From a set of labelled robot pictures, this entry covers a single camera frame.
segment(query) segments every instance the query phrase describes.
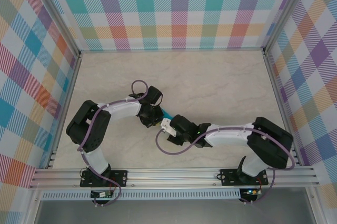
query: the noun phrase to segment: vent grille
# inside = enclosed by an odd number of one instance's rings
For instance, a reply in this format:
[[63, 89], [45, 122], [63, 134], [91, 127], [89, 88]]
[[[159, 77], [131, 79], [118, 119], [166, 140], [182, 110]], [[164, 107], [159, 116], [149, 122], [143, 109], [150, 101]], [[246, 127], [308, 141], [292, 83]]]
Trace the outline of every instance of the vent grille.
[[297, 153], [296, 153], [296, 150], [295, 150], [294, 147], [292, 147], [291, 152], [292, 152], [292, 155], [293, 155], [293, 157], [295, 159], [296, 165], [300, 165], [300, 162], [299, 162], [299, 159], [297, 158]]
[[[89, 190], [44, 191], [42, 200], [90, 200]], [[239, 189], [122, 190], [118, 200], [239, 199]]]

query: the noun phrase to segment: aluminum frame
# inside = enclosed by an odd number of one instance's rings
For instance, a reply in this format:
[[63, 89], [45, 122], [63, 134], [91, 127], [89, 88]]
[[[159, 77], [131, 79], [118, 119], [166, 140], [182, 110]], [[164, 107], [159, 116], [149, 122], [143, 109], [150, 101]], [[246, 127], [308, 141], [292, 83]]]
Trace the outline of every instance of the aluminum frame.
[[52, 141], [52, 147], [48, 150], [48, 153], [47, 153], [47, 156], [49, 158], [47, 158], [45, 160], [45, 162], [43, 164], [43, 167], [49, 168], [51, 160], [55, 159], [55, 155], [54, 155], [53, 159], [52, 159], [52, 156], [53, 156], [53, 154], [56, 154], [58, 144], [60, 143], [62, 130], [63, 130], [63, 127], [64, 127], [66, 115], [67, 115], [67, 112], [68, 112], [68, 109], [69, 109], [70, 101], [71, 101], [71, 98], [72, 98], [72, 95], [73, 95], [73, 91], [74, 91], [75, 83], [76, 83], [76, 80], [77, 80], [78, 72], [80, 71], [81, 62], [82, 62], [81, 57], [76, 59], [72, 80], [70, 81], [70, 85], [69, 85], [69, 88], [68, 88], [68, 91], [67, 91], [67, 94], [66, 94], [66, 97], [65, 97], [64, 105], [61, 109], [60, 120], [58, 121], [58, 124], [57, 124], [55, 136], [54, 136], [53, 141]]
[[[251, 186], [222, 186], [216, 178], [220, 168], [162, 168], [128, 169], [125, 189], [210, 189], [250, 188]], [[83, 190], [79, 187], [81, 169], [39, 169], [31, 188], [35, 190]], [[267, 170], [269, 180], [272, 171]], [[318, 178], [311, 166], [295, 166], [292, 170], [277, 170], [274, 187], [316, 187]], [[109, 190], [109, 187], [91, 188]]]
[[[223, 49], [156, 49], [153, 50], [155, 52], [236, 52], [236, 51], [257, 51], [257, 50], [262, 50], [260, 47], [244, 47], [244, 48], [223, 48]], [[143, 53], [143, 52], [148, 52], [149, 50], [145, 49], [137, 49], [137, 50], [132, 50], [132, 53]], [[130, 50], [82, 50], [82, 54], [101, 54], [101, 53], [123, 53], [123, 52], [130, 52]]]
[[[284, 123], [285, 130], [287, 130], [292, 135], [294, 135], [294, 130], [290, 126], [289, 119], [288, 119], [288, 117], [286, 115], [286, 112], [285, 112], [286, 110], [285, 110], [285, 107], [284, 107], [284, 103], [282, 101], [282, 95], [280, 93], [280, 90], [277, 87], [277, 83], [276, 83], [276, 80], [275, 80], [275, 76], [273, 74], [272, 65], [271, 65], [271, 62], [269, 60], [268, 54], [266, 52], [262, 52], [262, 55], [263, 55], [263, 59], [264, 59], [267, 71], [268, 71], [268, 75], [269, 75], [271, 85], [273, 87], [276, 102], [277, 102], [277, 105], [279, 106], [279, 110], [280, 110], [280, 113], [281, 113], [281, 117], [282, 117], [282, 120], [283, 120], [283, 123]], [[301, 165], [304, 165], [303, 157], [301, 155], [301, 152], [299, 151], [300, 148], [296, 144], [295, 141], [294, 141], [294, 147], [295, 147], [295, 152], [296, 152], [297, 159], [298, 159], [299, 163]], [[333, 223], [331, 221], [328, 221], [326, 219], [325, 214], [324, 214], [323, 201], [322, 201], [322, 199], [323, 199], [322, 191], [318, 187], [306, 187], [306, 194], [308, 195], [309, 203], [310, 203], [311, 209], [313, 211], [314, 217], [316, 219], [316, 222], [319, 223], [319, 224]]]

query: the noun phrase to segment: metal extrusion bar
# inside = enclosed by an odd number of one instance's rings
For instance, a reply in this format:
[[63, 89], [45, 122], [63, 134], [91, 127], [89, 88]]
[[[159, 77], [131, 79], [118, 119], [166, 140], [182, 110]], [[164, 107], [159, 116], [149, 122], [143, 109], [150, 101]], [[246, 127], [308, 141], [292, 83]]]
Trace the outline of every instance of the metal extrusion bar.
[[[234, 51], [256, 51], [256, 50], [262, 50], [261, 47], [244, 47], [244, 48], [222, 48], [222, 49], [156, 49], [154, 51], [156, 52], [199, 52], [199, 51], [212, 51], [212, 52], [223, 52], [223, 51], [227, 51], [227, 52], [234, 52]], [[141, 52], [148, 52], [149, 50], [145, 50], [145, 49], [137, 49], [137, 50], [133, 50], [132, 53], [141, 53]], [[118, 53], [121, 52], [130, 52], [130, 50], [119, 50]], [[82, 50], [81, 51], [82, 54], [91, 54], [91, 53], [116, 53], [116, 50], [112, 50], [112, 49], [105, 49], [105, 50]]]
[[[249, 188], [250, 186], [221, 186], [216, 178], [221, 168], [162, 168], [162, 169], [128, 169], [125, 189], [215, 189], [215, 188]], [[269, 181], [273, 171], [267, 170]], [[82, 189], [80, 169], [41, 169], [37, 170], [31, 188], [36, 190], [75, 190]], [[318, 178], [311, 166], [296, 166], [293, 170], [277, 170], [274, 187], [315, 187]], [[102, 190], [109, 188], [91, 188]]]
[[45, 163], [44, 163], [44, 167], [46, 167], [46, 168], [49, 168], [49, 165], [52, 165], [49, 162], [51, 160], [53, 152], [57, 150], [58, 143], [60, 142], [62, 130], [63, 130], [63, 127], [64, 127], [64, 122], [65, 122], [67, 112], [68, 112], [68, 109], [69, 109], [69, 105], [70, 105], [70, 100], [71, 100], [72, 95], [73, 95], [73, 91], [74, 91], [75, 83], [76, 83], [76, 80], [77, 80], [78, 72], [80, 71], [81, 62], [82, 62], [81, 58], [76, 59], [73, 77], [72, 77], [72, 80], [70, 81], [70, 84], [69, 84], [69, 88], [68, 88], [68, 91], [67, 91], [67, 94], [66, 94], [64, 105], [61, 109], [60, 120], [58, 121], [56, 133], [55, 133], [55, 136], [54, 136], [53, 141], [52, 141], [53, 145], [52, 145], [51, 149], [49, 150], [49, 153], [47, 154], [49, 156], [49, 158], [47, 158]]
[[[286, 110], [285, 110], [285, 107], [284, 107], [284, 102], [282, 100], [280, 90], [277, 87], [275, 76], [274, 76], [273, 70], [272, 70], [272, 65], [271, 65], [271, 62], [269, 60], [268, 55], [263, 54], [263, 59], [264, 59], [264, 62], [265, 62], [265, 65], [266, 65], [266, 68], [267, 68], [267, 71], [268, 71], [268, 75], [269, 75], [269, 78], [270, 78], [270, 81], [271, 81], [271, 84], [272, 84], [272, 87], [273, 87], [273, 90], [274, 90], [274, 93], [275, 93], [276, 102], [277, 102], [277, 105], [279, 106], [279, 110], [280, 110], [280, 113], [281, 113], [281, 117], [282, 117], [285, 129], [288, 132], [290, 132], [292, 135], [294, 135], [293, 128], [290, 126], [290, 122], [289, 122], [288, 117], [287, 117], [286, 112], [285, 112]], [[295, 152], [296, 152], [298, 161], [301, 164], [304, 164], [303, 157], [301, 155], [301, 152], [299, 151], [299, 146], [296, 144], [296, 141], [294, 141], [293, 144], [295, 146]], [[322, 207], [323, 204], [321, 203], [321, 202], [323, 202], [322, 201], [322, 191], [320, 190], [320, 188], [308, 186], [308, 187], [306, 187], [306, 192], [307, 192], [308, 199], [309, 199], [314, 217], [316, 219], [316, 222], [319, 223], [319, 224], [333, 223], [332, 221], [328, 222], [327, 219], [326, 219], [326, 216], [324, 214], [324, 210], [323, 210], [323, 207]]]
[[29, 204], [26, 206], [26, 210], [23, 211], [20, 224], [32, 224], [35, 222], [42, 195], [43, 193], [40, 190], [29, 192]]

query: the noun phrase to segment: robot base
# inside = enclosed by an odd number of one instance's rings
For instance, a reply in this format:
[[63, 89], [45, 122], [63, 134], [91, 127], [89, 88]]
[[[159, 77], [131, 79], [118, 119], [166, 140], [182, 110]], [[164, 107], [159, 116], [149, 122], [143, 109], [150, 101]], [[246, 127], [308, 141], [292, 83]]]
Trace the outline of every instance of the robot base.
[[[108, 176], [105, 176], [115, 182], [121, 187], [126, 186], [127, 170], [110, 170]], [[90, 170], [84, 170], [81, 174], [80, 187], [109, 187], [110, 182], [99, 178]]]
[[265, 170], [260, 172], [256, 177], [252, 178], [248, 183], [241, 182], [237, 175], [237, 169], [221, 169], [220, 174], [216, 177], [221, 180], [222, 186], [259, 186], [260, 181], [261, 185], [268, 185], [268, 177]]

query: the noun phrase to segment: aluminum rail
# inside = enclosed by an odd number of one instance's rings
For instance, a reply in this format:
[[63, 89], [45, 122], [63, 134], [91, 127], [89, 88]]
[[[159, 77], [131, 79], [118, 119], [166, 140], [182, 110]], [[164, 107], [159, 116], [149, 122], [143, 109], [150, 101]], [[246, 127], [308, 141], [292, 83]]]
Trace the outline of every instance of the aluminum rail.
[[[220, 173], [220, 169], [225, 168], [235, 169], [236, 167], [128, 169], [125, 188], [151, 190], [251, 187], [221, 186], [221, 182], [216, 178], [216, 175]], [[271, 181], [271, 170], [267, 170], [267, 176]], [[36, 190], [83, 189], [79, 186], [80, 179], [80, 169], [39, 169], [33, 177], [31, 188]], [[290, 171], [276, 171], [274, 187], [316, 187], [318, 185], [318, 178], [311, 166], [295, 166]], [[99, 187], [92, 189], [102, 190], [109, 188]]]

